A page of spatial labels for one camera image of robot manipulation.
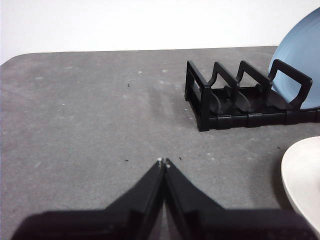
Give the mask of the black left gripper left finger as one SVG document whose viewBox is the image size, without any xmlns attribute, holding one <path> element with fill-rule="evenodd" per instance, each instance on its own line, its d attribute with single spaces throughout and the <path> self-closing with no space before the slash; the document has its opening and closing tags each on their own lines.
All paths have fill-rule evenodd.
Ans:
<svg viewBox="0 0 320 240">
<path fill-rule="evenodd" d="M 98 210 L 59 210 L 31 215 L 14 240 L 147 240 L 163 205 L 162 159 L 127 192 Z"/>
</svg>

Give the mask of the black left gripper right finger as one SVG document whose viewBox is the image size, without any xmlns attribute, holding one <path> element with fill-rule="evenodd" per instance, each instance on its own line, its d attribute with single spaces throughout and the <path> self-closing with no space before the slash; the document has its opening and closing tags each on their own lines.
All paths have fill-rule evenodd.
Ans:
<svg viewBox="0 0 320 240">
<path fill-rule="evenodd" d="M 168 158 L 165 203 L 172 228 L 182 240 L 315 240 L 297 213 L 281 209 L 226 209 L 192 184 Z"/>
</svg>

